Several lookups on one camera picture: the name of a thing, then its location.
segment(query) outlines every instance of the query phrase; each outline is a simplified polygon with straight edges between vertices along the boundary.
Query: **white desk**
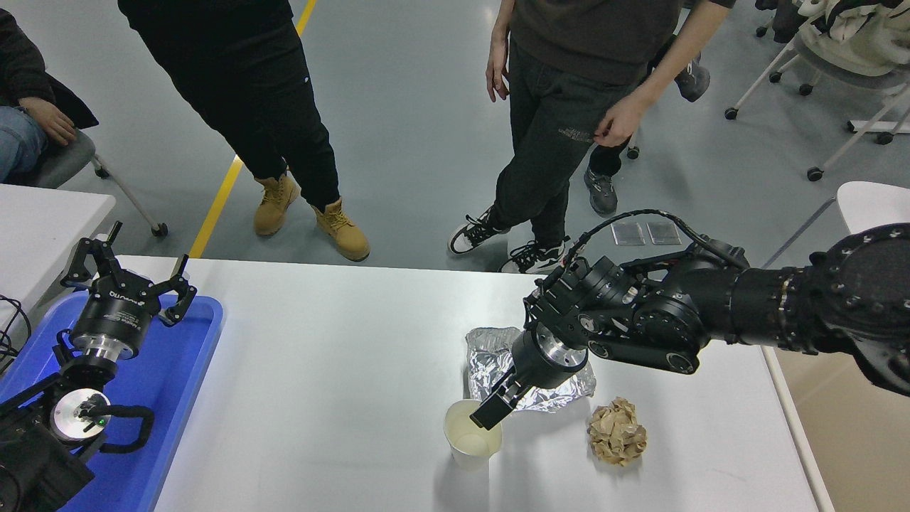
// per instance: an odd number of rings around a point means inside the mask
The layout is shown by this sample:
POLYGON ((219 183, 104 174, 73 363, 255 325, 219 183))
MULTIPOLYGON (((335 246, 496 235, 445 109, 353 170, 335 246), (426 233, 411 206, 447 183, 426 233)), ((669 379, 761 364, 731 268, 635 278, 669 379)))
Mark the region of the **white desk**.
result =
MULTIPOLYGON (((120 260, 153 280, 174 265, 120 260)), ((593 399, 511 415, 489 471, 464 473, 442 434, 463 396, 464 334, 521 326, 533 277, 206 260, 187 272, 225 322, 158 511, 816 510, 757 347, 709 346, 691 376, 597 360, 593 399), (585 420, 616 395, 649 434, 625 468, 587 444, 585 420)))
MULTIPOLYGON (((93 235, 115 203, 101 194, 0 184, 0 293, 28 313, 65 270, 76 241, 93 235)), ((0 324, 14 311, 0 302, 0 324)))
POLYGON ((837 206, 851 233, 895 222, 910 222, 910 189, 870 181, 848 181, 837 189, 837 206))

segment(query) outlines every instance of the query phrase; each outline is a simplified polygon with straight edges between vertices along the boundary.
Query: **black cable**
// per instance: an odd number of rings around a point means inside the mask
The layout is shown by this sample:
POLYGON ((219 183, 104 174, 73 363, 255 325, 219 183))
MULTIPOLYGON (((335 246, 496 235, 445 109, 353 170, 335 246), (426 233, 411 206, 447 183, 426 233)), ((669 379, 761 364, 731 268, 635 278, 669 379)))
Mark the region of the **black cable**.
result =
MULTIPOLYGON (((621 213, 619 215, 610 217, 609 219, 607 219, 604 222, 601 222, 600 224, 595 226, 594 229, 592 229, 590 231, 585 231, 584 233, 582 233, 581 236, 578 237, 578 240, 575 241, 575 243, 572 244, 572 246, 566 252, 565 257, 562 259, 561 265, 559 267, 557 267, 556 270, 551 272, 550 275, 548 275, 546 279, 544 279, 542 281, 540 281, 540 280, 537 281, 538 295, 542 296, 546 291, 548 291, 552 287, 552 285, 556 281, 558 281, 560 279, 560 277, 562 277, 562 275, 566 271, 566 268, 575 260, 575 257, 578 255, 578 253, 584 249, 584 245, 586 243, 588 243, 588 241, 595 234, 597 234, 598 231, 602 230, 603 228, 606 228, 610 224, 613 224, 617 220, 628 219, 630 217, 635 217, 637 215, 660 215, 661 217, 664 217, 665 219, 672 220, 673 223, 676 224, 676 226, 678 226, 679 229, 682 230, 682 232, 685 233, 685 235, 687 237, 692 239, 692 241, 695 242, 696 244, 698 244, 699 246, 704 247, 708 252, 710 252, 714 256, 717 256, 718 258, 726 261, 727 263, 730 263, 732 266, 734 266, 736 268, 743 269, 743 270, 749 268, 748 264, 742 263, 741 261, 737 261, 736 259, 733 258, 733 256, 730 256, 729 254, 724 254, 723 252, 716 249, 714 246, 712 246, 710 243, 708 243, 707 240, 702 238, 701 235, 699 235, 692 228, 690 228, 688 224, 683 222, 682 219, 673 215, 672 213, 668 213, 663 210, 653 210, 653 209, 633 210, 633 211, 627 211, 625 213, 621 213)), ((530 305, 527 302, 525 302, 525 304, 524 304, 525 325, 527 325, 529 323, 529 321, 531 320, 531 309, 529 306, 530 305)))
POLYGON ((17 512, 19 510, 19 507, 22 505, 22 499, 24 498, 22 495, 22 484, 19 482, 19 478, 15 475, 15 473, 10 471, 9 468, 3 464, 0 464, 0 469, 6 471, 6 474, 13 479, 13 484, 15 484, 15 508, 13 508, 13 512, 17 512))
POLYGON ((591 237, 594 236, 595 234, 597 234, 598 231, 602 230, 603 228, 606 228, 610 224, 613 224, 617 220, 628 219, 629 217, 634 217, 637 215, 660 215, 661 217, 672 220, 673 223, 676 224, 679 227, 679 229, 683 233, 685 233, 685 235, 687 237, 692 239, 692 241, 694 241, 699 246, 704 247, 706 251, 710 252, 714 256, 717 256, 718 258, 726 261, 727 263, 730 263, 732 266, 734 266, 736 268, 743 269, 743 270, 749 268, 749 266, 747 264, 742 263, 741 261, 737 261, 733 256, 730 256, 729 254, 724 254, 723 252, 714 248, 710 243, 708 243, 707 240, 702 238, 701 235, 696 233, 692 228, 689 227, 688 224, 683 222, 683 220, 680 219, 679 217, 673 215, 672 213, 663 211, 663 210, 652 210, 652 209, 633 210, 633 211, 627 211, 625 213, 621 213, 620 215, 610 217, 609 219, 605 220, 604 222, 601 222, 593 230, 582 233, 581 236, 578 237, 578 240, 571 246, 571 248, 569 249, 569 252, 566 253, 566 257, 562 260, 563 268, 569 262, 571 262, 575 259, 575 255, 578 254, 579 251, 581 251, 581 249, 584 247, 584 244, 588 243, 588 241, 591 239, 591 237))
POLYGON ((26 339, 32 337, 32 323, 28 319, 28 315, 25 314, 25 310, 22 308, 22 302, 16 299, 10 299, 9 297, 0 294, 0 301, 9 302, 15 308, 13 316, 10 317, 9 322, 6 323, 6 327, 3 330, 0 330, 0 362, 8 359, 6 363, 0 368, 0 374, 6 371, 6 368, 13 363, 15 358, 19 355, 19 351, 13 348, 13 339, 10 337, 9 332, 13 328, 13 323, 15 319, 22 315, 23 320, 25 320, 25 328, 28 330, 28 335, 26 339))

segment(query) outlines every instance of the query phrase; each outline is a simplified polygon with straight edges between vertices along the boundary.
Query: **paper cup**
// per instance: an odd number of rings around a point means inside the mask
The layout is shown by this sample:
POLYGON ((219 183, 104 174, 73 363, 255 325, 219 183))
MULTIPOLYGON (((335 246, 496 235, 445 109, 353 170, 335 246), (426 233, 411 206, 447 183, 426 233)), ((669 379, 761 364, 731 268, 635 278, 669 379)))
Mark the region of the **paper cup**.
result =
POLYGON ((477 400, 459 400, 449 407, 443 427, 452 457, 461 469, 476 471, 487 465, 502 446, 502 424, 492 430, 476 426, 470 419, 477 410, 477 400))

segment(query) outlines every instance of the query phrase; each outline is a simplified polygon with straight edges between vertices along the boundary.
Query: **hand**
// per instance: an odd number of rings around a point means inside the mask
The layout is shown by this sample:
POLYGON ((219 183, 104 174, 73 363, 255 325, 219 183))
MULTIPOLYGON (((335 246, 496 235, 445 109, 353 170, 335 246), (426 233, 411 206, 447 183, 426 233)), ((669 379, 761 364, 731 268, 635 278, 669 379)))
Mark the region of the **hand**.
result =
POLYGON ((635 133, 651 104, 636 96, 634 92, 617 101, 610 110, 607 110, 601 124, 594 130, 594 142, 608 148, 619 146, 635 133))
POLYGON ((25 107, 28 115, 57 144, 66 146, 76 140, 76 125, 53 103, 40 97, 23 97, 19 105, 25 107))
POLYGON ((497 94, 503 100, 509 95, 509 88, 503 80, 509 79, 509 71, 506 69, 508 58, 509 40, 505 37, 502 39, 493 37, 490 41, 490 59, 487 61, 487 93, 490 94, 490 101, 493 103, 496 103, 497 94))

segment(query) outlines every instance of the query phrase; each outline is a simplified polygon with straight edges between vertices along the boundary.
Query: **tan boot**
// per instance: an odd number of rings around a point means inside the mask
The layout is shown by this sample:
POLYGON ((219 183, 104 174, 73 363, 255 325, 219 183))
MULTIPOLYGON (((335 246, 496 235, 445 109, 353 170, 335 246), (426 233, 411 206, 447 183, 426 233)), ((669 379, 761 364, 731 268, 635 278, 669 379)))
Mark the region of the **tan boot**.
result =
POLYGON ((265 188, 265 194, 253 216, 253 230, 257 235, 274 235, 284 225, 285 212, 300 195, 300 187, 287 174, 282 174, 279 179, 255 180, 265 188))
POLYGON ((351 261, 363 261, 369 256, 369 242, 357 224, 348 219, 341 209, 341 199, 326 207, 322 213, 315 206, 316 222, 330 237, 335 239, 339 252, 351 261))

